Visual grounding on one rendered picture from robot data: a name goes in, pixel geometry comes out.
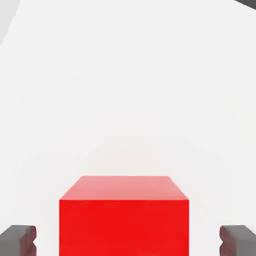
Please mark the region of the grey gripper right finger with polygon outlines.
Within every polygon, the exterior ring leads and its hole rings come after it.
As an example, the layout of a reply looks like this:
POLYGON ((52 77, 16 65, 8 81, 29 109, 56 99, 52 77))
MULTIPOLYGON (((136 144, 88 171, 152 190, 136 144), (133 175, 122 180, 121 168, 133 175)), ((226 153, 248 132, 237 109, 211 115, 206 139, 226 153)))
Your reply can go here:
POLYGON ((256 256, 256 234, 245 225, 222 225, 219 256, 256 256))

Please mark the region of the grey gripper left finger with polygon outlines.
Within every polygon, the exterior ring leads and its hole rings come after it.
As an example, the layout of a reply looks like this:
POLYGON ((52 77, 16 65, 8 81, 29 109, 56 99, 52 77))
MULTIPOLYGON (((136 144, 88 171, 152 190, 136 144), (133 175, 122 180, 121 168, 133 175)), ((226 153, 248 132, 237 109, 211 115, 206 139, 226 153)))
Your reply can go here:
POLYGON ((34 225, 11 225, 0 234, 0 256, 37 256, 34 225))

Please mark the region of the small red cube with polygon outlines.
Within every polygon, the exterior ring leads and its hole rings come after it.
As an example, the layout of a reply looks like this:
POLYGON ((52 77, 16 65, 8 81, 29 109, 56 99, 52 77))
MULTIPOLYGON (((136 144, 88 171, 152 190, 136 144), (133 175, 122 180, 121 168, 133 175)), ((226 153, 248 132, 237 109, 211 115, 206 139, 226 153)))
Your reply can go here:
POLYGON ((59 256, 189 256, 189 219, 168 176, 82 176, 59 200, 59 256))

